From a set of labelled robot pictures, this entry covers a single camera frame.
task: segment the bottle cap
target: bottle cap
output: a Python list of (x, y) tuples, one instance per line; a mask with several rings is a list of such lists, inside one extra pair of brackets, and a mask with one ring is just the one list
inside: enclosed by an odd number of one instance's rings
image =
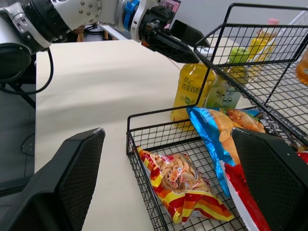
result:
[(275, 18), (270, 18), (268, 20), (268, 25), (278, 25), (279, 24), (279, 20), (275, 19)]
[(207, 59), (212, 58), (212, 55), (213, 55), (213, 52), (214, 52), (211, 48), (203, 47), (203, 46), (197, 47), (197, 51), (199, 51), (200, 54), (202, 54)]
[(249, 51), (244, 47), (234, 47), (229, 54), (229, 60), (231, 63), (246, 63), (249, 57)]

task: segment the plastic bottle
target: plastic bottle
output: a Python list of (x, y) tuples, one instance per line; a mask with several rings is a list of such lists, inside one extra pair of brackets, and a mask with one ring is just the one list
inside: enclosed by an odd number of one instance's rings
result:
[[(196, 103), (206, 72), (207, 67), (202, 63), (185, 64), (183, 66), (180, 71), (178, 90), (175, 96), (173, 107), (180, 107)], [(215, 78), (216, 73), (213, 70), (210, 70), (198, 104), (199, 107), (204, 106), (205, 100), (208, 96), (209, 90), (212, 88)], [(187, 114), (186, 108), (174, 110), (171, 112), (172, 121), (180, 121), (188, 118), (189, 116)], [(177, 125), (178, 128), (183, 126), (183, 123)]]
[(302, 57), (302, 60), (297, 64), (296, 77), (303, 84), (308, 85), (308, 50), (306, 50)]
[[(277, 19), (271, 18), (268, 20), (268, 25), (278, 25), (279, 21)], [(277, 36), (277, 31), (274, 27), (266, 27), (258, 31), (257, 36), (252, 39), (248, 51), (250, 53), (248, 61), (254, 59), (254, 57), (259, 54), (259, 52), (266, 47), (266, 45)], [(263, 50), (262, 54), (253, 60), (254, 62), (261, 62), (270, 58), (270, 54), (275, 48), (275, 43), (272, 43), (270, 47), (267, 47)]]
[[(248, 56), (249, 52), (245, 48), (233, 48), (230, 52), (228, 63), (245, 63)], [(225, 67), (223, 72), (227, 73), (239, 84), (245, 84), (248, 81), (249, 75), (243, 66)], [(235, 108), (241, 95), (240, 92), (236, 91), (235, 87), (231, 86), (221, 76), (218, 76), (209, 92), (205, 106), (208, 108)]]

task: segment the yellow bottle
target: yellow bottle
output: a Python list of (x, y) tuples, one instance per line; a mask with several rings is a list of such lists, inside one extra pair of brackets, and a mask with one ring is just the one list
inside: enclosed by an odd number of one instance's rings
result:
[[(206, 72), (207, 67), (204, 64), (185, 64), (183, 66), (180, 71), (178, 90), (175, 96), (173, 107), (180, 107), (196, 103)], [(202, 91), (200, 101), (198, 103), (199, 107), (204, 106), (206, 98), (210, 89), (212, 88), (215, 78), (215, 72), (213, 70), (210, 70), (205, 83), (205, 87)], [(187, 114), (186, 108), (174, 110), (171, 112), (172, 121), (180, 121), (188, 118), (189, 116)], [(185, 124), (179, 123), (177, 124), (177, 127), (181, 128), (185, 126), (186, 128), (187, 126), (186, 129), (188, 129), (189, 125), (190, 122), (187, 122)]]
[[(268, 20), (268, 25), (277, 25), (278, 23), (279, 23), (279, 21), (277, 19), (271, 18), (271, 19)], [(258, 32), (257, 37), (252, 39), (252, 41), (251, 41), (251, 43), (248, 47), (248, 51), (250, 53), (250, 55), (248, 57), (248, 61), (253, 60), (253, 62), (262, 62), (262, 61), (270, 58), (270, 54), (273, 52), (273, 50), (275, 48), (275, 43), (272, 43), (272, 45), (267, 47), (267, 48), (265, 48), (265, 47), (276, 36), (277, 36), (277, 32), (275, 31), (275, 28), (273, 28), (273, 27), (267, 27), (267, 28), (260, 30)]]

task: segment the metal basket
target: metal basket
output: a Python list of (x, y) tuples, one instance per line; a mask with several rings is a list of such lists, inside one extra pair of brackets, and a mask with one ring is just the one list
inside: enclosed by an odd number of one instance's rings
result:
[[(205, 36), (199, 41), (194, 49), (197, 56), (209, 67), (205, 79), (201, 86), (200, 94), (194, 105), (181, 106), (177, 108), (168, 108), (158, 111), (152, 111), (137, 115), (132, 115), (128, 118), (127, 127), (127, 146), (126, 154), (130, 160), (132, 169), (138, 182), (146, 209), (150, 216), (153, 228), (155, 231), (243, 231), (247, 230), (240, 218), (236, 207), (230, 198), (226, 198), (219, 185), (218, 179), (215, 175), (213, 161), (205, 149), (205, 145), (198, 133), (194, 130), (189, 120), (182, 120), (176, 122), (152, 124), (141, 128), (132, 128), (132, 119), (144, 120), (144, 116), (158, 115), (159, 113), (169, 112), (171, 110), (178, 110), (182, 108), (196, 106), (200, 100), (202, 90), (204, 88), (207, 75), (210, 69), (217, 71), (223, 78), (228, 80), (230, 84), (236, 87), (237, 90), (243, 93), (255, 106), (260, 108), (265, 114), (266, 126), (276, 133), (288, 131), (290, 134), (288, 138), (295, 138), (295, 141), (300, 141), (302, 144), (307, 144), (307, 131), (308, 131), (308, 118), (297, 119), (296, 116), (301, 116), (305, 111), (308, 99), (304, 102), (305, 97), (308, 96), (308, 89), (294, 77), (293, 71), (295, 64), (293, 63), (298, 59), (308, 43), (308, 26), (303, 25), (287, 25), (277, 26), (280, 32), (284, 31), (288, 36), (282, 36), (281, 42), (287, 43), (288, 50), (284, 50), (281, 54), (280, 51), (275, 51), (270, 54), (270, 58), (265, 62), (254, 60), (250, 63), (241, 64), (244, 67), (253, 67), (250, 69), (257, 78), (254, 81), (249, 81), (249, 85), (240, 84), (234, 81), (230, 76), (223, 72), (223, 68), (232, 66), (232, 64), (225, 64), (229, 53), (224, 55), (217, 55), (219, 49), (225, 51), (236, 46), (247, 46), (249, 40), (253, 37), (256, 30), (264, 27), (272, 27), (268, 25), (241, 25), (241, 24), (228, 24), (227, 20), (231, 10), (234, 7), (251, 7), (251, 8), (269, 8), (269, 9), (283, 9), (283, 10), (298, 10), (305, 11), (305, 8), (295, 7), (274, 7), (263, 5), (251, 4), (233, 4), (229, 7), (226, 19), (222, 25), (216, 28), (213, 32)], [(300, 14), (298, 17), (303, 18), (306, 14)], [(223, 43), (227, 38), (234, 40), (234, 43)], [(207, 39), (210, 47), (214, 49), (214, 55), (211, 60), (198, 52), (198, 44)], [(288, 110), (286, 107), (281, 106), (279, 102), (286, 100), (292, 106)], [(206, 218), (190, 218), (184, 226), (176, 225), (172, 222), (166, 209), (161, 204), (160, 200), (156, 197), (148, 177), (147, 170), (141, 161), (137, 152), (137, 147), (150, 151), (154, 154), (173, 154), (173, 153), (186, 153), (190, 156), (193, 163), (198, 170), (204, 174), (209, 180), (211, 187), (217, 197), (224, 203), (224, 205), (233, 213), (234, 219), (230, 222), (221, 222), (214, 219)]]
[[(240, 218), (231, 198), (226, 198), (215, 175), (213, 161), (205, 149), (205, 145), (189, 120), (157, 124), (142, 128), (129, 129), (127, 155), (134, 170), (143, 201), (149, 213), (155, 231), (244, 231), (247, 230)], [(208, 180), (216, 196), (224, 203), (234, 215), (230, 222), (215, 219), (191, 218), (184, 226), (172, 222), (165, 207), (156, 197), (147, 175), (146, 169), (137, 152), (137, 147), (153, 154), (168, 155), (173, 153), (186, 153), (189, 155), (201, 174)]]
[[(262, 8), (301, 12), (289, 25), (231, 24), (228, 18), (234, 8)], [(295, 76), (295, 68), (308, 44), (307, 8), (277, 7), (235, 3), (228, 9), (224, 23), (206, 35), (195, 46), (204, 64), (213, 68), (252, 104), (259, 107), (286, 129), (298, 145), (308, 146), (308, 86)], [(249, 50), (259, 30), (275, 28), (277, 36), (245, 63), (228, 63), (233, 48)], [(207, 40), (214, 54), (209, 60), (197, 49)]]

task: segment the blue snack bag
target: blue snack bag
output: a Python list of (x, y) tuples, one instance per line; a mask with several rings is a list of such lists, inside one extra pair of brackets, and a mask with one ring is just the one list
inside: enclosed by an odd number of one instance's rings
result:
[(187, 112), (213, 159), (215, 173), (224, 193), (230, 196), (219, 162), (223, 161), (231, 166), (240, 163), (231, 136), (234, 127), (265, 133), (263, 125), (258, 121), (259, 111), (194, 107), (187, 108)]

